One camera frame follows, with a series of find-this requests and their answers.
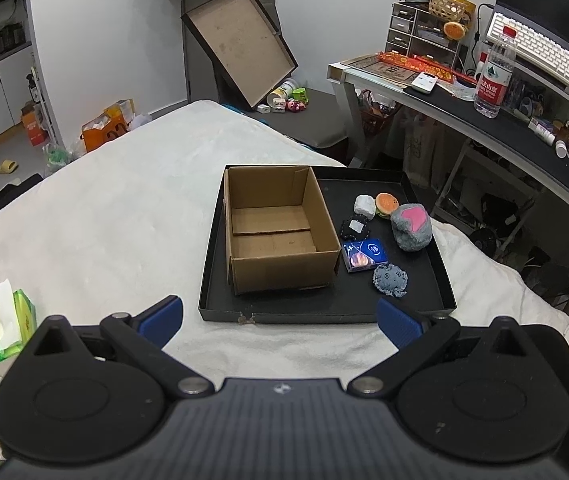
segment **blue gripper pad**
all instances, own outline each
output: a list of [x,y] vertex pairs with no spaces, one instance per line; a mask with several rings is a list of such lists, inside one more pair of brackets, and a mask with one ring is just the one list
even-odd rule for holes
[[182,317],[182,300],[169,296],[138,316],[137,332],[158,348],[163,348],[180,330]]
[[422,323],[389,301],[380,299],[376,308],[378,327],[397,348],[402,349],[424,333]]

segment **small blue package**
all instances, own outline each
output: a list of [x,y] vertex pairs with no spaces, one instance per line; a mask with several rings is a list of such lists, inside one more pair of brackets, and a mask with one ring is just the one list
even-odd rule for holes
[[389,263],[382,242],[371,238],[361,242],[343,243],[342,257],[348,272],[374,269],[379,265]]

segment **yellow slipper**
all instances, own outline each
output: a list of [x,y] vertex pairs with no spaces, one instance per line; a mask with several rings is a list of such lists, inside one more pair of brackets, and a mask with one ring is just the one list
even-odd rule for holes
[[0,175],[8,175],[9,173],[13,173],[17,168],[17,162],[7,159],[0,165]]

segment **ribbed gray surface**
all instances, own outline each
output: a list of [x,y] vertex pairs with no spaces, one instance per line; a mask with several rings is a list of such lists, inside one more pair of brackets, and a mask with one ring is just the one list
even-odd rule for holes
[[71,471],[11,461],[0,479],[568,479],[551,461],[519,469],[460,466],[414,444],[376,400],[336,380],[226,381],[180,402],[162,430],[110,463]]

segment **bottle label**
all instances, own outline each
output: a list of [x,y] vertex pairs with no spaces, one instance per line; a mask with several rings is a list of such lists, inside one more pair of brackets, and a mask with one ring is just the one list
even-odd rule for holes
[[507,88],[509,88],[511,74],[511,70],[494,63],[487,63],[482,71],[481,81],[478,83],[479,97],[500,106],[507,93]]

